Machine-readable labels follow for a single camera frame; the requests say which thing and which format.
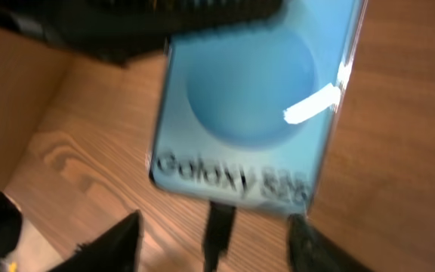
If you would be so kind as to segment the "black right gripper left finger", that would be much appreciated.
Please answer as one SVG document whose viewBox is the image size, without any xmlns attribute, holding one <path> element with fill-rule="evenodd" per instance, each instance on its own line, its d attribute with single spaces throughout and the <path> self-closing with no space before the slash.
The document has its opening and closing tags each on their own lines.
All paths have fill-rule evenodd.
<svg viewBox="0 0 435 272">
<path fill-rule="evenodd" d="M 49 272 L 135 272 L 142 239 L 142 215 L 135 210 Z"/>
</svg>

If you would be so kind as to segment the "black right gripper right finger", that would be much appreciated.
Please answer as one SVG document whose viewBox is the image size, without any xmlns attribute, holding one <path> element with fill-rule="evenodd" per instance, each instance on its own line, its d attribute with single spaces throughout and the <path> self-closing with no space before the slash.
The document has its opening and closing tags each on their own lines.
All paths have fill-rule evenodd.
<svg viewBox="0 0 435 272">
<path fill-rule="evenodd" d="M 292 272 L 372 272 L 320 233 L 303 215 L 288 218 L 287 255 Z"/>
</svg>

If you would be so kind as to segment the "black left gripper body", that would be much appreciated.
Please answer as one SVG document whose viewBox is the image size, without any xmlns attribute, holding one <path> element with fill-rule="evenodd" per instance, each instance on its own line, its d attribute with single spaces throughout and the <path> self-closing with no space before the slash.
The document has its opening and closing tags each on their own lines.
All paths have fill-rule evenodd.
<svg viewBox="0 0 435 272">
<path fill-rule="evenodd" d="M 268 20 L 282 0 L 0 1 L 0 27 L 122 65 L 174 34 Z"/>
</svg>

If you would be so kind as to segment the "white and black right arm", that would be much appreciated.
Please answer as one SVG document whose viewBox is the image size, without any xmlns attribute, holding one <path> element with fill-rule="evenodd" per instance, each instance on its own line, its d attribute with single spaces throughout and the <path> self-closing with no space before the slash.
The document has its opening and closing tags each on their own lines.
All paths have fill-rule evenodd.
<svg viewBox="0 0 435 272">
<path fill-rule="evenodd" d="M 229 247 L 236 208 L 216 202 L 209 206 L 203 240 L 204 272 L 214 272 Z M 292 271 L 366 271 L 368 268 L 340 249 L 302 215 L 290 216 L 288 262 Z M 21 211 L 0 192 L 0 259 L 13 252 L 23 229 Z M 137 267 L 142 240 L 142 217 L 134 211 L 74 255 L 55 271 L 129 272 Z"/>
</svg>

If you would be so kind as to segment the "turquoise screen Galaxy smartphone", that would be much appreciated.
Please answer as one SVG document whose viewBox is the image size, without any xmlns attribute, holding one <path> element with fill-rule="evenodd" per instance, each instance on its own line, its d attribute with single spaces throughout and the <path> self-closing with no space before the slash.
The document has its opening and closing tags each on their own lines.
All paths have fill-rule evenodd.
<svg viewBox="0 0 435 272">
<path fill-rule="evenodd" d="M 287 1 L 265 22 L 175 36 L 148 163 L 153 184 L 278 215 L 306 213 L 366 7 Z"/>
</svg>

